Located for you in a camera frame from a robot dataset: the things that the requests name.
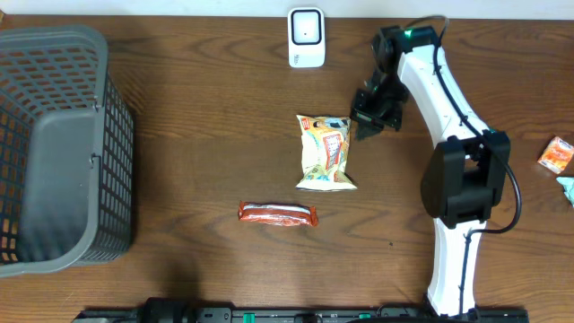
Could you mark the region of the red snack stick packet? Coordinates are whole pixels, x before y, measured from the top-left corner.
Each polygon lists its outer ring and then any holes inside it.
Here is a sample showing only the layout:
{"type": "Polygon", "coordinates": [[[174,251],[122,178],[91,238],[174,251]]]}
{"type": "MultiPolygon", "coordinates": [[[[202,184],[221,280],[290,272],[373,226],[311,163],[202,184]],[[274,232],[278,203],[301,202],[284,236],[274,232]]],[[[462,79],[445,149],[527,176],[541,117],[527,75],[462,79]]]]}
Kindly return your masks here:
{"type": "Polygon", "coordinates": [[[317,211],[314,206],[257,204],[241,201],[238,218],[242,222],[282,227],[318,226],[317,211]]]}

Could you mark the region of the orange tissue pack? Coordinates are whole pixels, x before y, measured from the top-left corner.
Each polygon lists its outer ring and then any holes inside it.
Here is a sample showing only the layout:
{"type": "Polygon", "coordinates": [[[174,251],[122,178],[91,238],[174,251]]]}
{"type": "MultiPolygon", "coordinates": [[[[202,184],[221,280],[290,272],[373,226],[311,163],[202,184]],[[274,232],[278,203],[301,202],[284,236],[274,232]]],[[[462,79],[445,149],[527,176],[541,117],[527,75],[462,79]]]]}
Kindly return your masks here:
{"type": "Polygon", "coordinates": [[[555,136],[544,149],[538,163],[555,174],[562,173],[573,158],[573,146],[555,136]]]}

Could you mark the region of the small teal wipes packet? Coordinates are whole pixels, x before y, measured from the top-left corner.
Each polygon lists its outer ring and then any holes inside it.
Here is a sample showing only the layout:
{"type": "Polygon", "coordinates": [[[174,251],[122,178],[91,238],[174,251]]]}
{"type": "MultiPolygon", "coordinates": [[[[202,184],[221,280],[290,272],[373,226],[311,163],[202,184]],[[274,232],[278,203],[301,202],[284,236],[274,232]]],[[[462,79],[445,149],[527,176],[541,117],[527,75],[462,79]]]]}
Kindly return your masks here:
{"type": "Polygon", "coordinates": [[[574,178],[573,177],[557,177],[556,180],[563,186],[564,195],[574,206],[574,178]]]}

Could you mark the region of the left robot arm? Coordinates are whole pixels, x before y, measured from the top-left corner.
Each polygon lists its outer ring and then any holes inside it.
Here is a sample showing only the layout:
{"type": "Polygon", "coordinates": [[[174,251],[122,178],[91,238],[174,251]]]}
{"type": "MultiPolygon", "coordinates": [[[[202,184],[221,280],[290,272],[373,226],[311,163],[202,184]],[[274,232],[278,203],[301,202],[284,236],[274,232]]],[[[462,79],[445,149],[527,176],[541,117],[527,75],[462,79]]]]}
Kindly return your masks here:
{"type": "Polygon", "coordinates": [[[185,301],[149,298],[138,314],[138,323],[195,323],[196,314],[185,301]]]}

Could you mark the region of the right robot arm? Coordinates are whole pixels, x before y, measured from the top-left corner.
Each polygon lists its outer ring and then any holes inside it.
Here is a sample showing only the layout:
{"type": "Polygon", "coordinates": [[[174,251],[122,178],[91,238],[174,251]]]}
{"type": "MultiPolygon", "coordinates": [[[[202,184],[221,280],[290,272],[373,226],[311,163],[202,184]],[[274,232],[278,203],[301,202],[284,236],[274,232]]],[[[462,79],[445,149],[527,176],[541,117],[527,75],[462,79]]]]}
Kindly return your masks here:
{"type": "Polygon", "coordinates": [[[426,298],[439,317],[473,318],[474,269],[480,238],[509,167],[509,137],[487,126],[468,104],[450,72],[441,32],[431,26],[382,28],[371,49],[373,75],[356,92],[351,118],[357,139],[402,126],[413,98],[429,130],[433,153],[423,173],[421,197],[435,233],[434,263],[426,298]]]}

